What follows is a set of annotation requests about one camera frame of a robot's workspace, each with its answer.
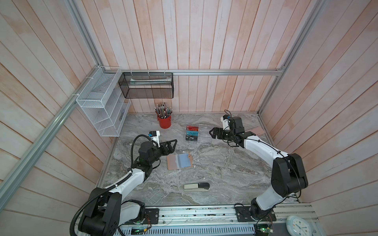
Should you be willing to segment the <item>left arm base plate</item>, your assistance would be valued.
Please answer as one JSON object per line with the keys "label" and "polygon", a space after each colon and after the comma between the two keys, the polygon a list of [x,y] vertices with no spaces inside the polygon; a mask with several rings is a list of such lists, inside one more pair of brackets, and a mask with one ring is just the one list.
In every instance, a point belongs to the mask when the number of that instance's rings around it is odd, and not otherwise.
{"label": "left arm base plate", "polygon": [[133,219],[125,223],[125,225],[135,225],[135,226],[147,226],[148,223],[155,225],[158,224],[159,220],[159,208],[147,208],[144,212],[143,219]]}

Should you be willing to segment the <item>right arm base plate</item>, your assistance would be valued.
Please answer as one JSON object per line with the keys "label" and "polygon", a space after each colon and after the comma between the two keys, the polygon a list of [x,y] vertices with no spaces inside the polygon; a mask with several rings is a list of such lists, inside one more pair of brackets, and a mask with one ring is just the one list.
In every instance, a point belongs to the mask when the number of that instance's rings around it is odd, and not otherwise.
{"label": "right arm base plate", "polygon": [[234,206],[236,217],[238,222],[257,222],[257,221],[269,221],[274,222],[277,220],[273,209],[260,210],[257,206],[244,206],[236,204]]}

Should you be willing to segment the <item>black VIP card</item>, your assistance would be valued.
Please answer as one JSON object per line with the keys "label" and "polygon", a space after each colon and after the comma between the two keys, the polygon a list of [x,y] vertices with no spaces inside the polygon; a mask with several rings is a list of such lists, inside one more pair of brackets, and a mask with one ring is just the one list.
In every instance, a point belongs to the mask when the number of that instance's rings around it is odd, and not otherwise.
{"label": "black VIP card", "polygon": [[186,135],[186,140],[187,141],[197,142],[198,141],[198,137],[197,136],[192,136],[192,135]]}

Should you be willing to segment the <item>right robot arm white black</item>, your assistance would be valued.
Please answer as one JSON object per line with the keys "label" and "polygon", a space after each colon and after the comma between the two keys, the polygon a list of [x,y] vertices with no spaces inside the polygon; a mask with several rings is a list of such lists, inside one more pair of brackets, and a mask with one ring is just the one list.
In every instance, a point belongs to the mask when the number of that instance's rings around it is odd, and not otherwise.
{"label": "right robot arm white black", "polygon": [[264,142],[256,134],[246,131],[240,117],[224,115],[221,118],[222,128],[215,127],[209,131],[213,139],[234,143],[233,147],[247,149],[272,168],[271,185],[251,201],[250,213],[253,218],[283,202],[291,194],[308,187],[308,179],[300,155],[280,151]]}

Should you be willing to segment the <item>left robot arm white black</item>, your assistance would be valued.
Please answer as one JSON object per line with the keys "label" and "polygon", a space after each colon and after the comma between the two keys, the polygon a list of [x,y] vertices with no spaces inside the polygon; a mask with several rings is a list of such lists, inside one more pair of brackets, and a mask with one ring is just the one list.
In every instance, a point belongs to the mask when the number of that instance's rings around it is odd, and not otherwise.
{"label": "left robot arm white black", "polygon": [[86,203],[74,215],[69,233],[112,236],[126,222],[143,223],[145,204],[126,197],[142,184],[155,169],[153,164],[175,151],[177,140],[158,143],[152,138],[140,145],[139,156],[131,159],[127,174],[106,188],[95,188]]}

